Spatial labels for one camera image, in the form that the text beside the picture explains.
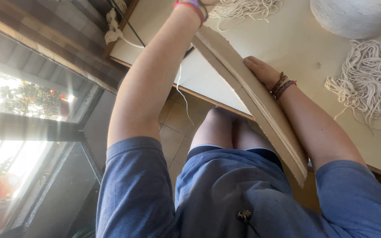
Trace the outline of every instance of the forearm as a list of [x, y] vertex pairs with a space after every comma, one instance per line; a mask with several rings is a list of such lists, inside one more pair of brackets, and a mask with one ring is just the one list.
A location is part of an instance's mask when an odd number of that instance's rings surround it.
[[279, 102], [315, 171], [334, 160], [353, 160], [365, 165], [346, 132], [297, 86], [286, 89]]
[[117, 95], [108, 131], [108, 146], [135, 136], [159, 139], [158, 115], [200, 24], [192, 9], [177, 6], [136, 59]]

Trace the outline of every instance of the cardboard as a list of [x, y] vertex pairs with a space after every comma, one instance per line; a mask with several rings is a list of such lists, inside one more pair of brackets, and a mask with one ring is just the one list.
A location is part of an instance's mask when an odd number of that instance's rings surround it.
[[192, 41], [254, 116], [301, 187], [308, 157], [278, 102], [245, 66], [242, 57], [218, 32], [202, 26]]

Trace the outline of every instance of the white table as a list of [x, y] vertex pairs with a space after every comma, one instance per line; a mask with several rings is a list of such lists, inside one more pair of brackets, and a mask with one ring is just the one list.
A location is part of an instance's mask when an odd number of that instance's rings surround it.
[[[140, 0], [130, 23], [145, 43], [167, 19], [173, 2]], [[341, 65], [351, 49], [349, 40], [321, 28], [310, 11], [309, 0], [286, 1], [283, 8], [268, 19], [270, 23], [248, 18], [221, 34], [242, 57], [253, 55], [297, 80], [298, 87], [331, 116], [341, 112], [344, 106], [337, 101], [336, 94], [324, 87], [324, 83], [328, 76], [340, 75]], [[220, 27], [228, 28], [234, 21], [227, 21]], [[218, 19], [209, 19], [205, 25], [217, 30], [217, 22]], [[138, 42], [129, 27], [124, 29], [124, 35]], [[119, 40], [110, 55], [133, 64], [141, 51]], [[182, 67], [180, 85], [249, 114], [197, 50], [184, 59]], [[337, 122], [353, 140], [366, 163], [381, 170], [381, 130], [375, 130], [373, 136], [366, 125], [354, 119], [350, 109], [338, 117]]]

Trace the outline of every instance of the blue t-shirt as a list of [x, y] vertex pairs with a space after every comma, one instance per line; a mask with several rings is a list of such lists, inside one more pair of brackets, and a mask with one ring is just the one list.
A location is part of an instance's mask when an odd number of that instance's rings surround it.
[[337, 160], [316, 173], [322, 215], [301, 207], [283, 172], [263, 157], [218, 149], [192, 157], [172, 186], [161, 144], [115, 143], [97, 211], [97, 237], [258, 237], [236, 218], [249, 210], [263, 238], [381, 237], [381, 185], [359, 163]]

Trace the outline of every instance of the thigh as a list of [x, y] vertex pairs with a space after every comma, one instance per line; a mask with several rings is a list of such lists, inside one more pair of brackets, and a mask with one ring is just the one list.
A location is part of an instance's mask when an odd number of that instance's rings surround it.
[[272, 144], [254, 131], [244, 117], [239, 117], [234, 124], [232, 143], [235, 149], [266, 148], [274, 151]]
[[237, 115], [234, 116], [233, 113], [225, 109], [211, 109], [196, 131], [191, 148], [206, 144], [233, 149], [232, 124], [236, 118]]

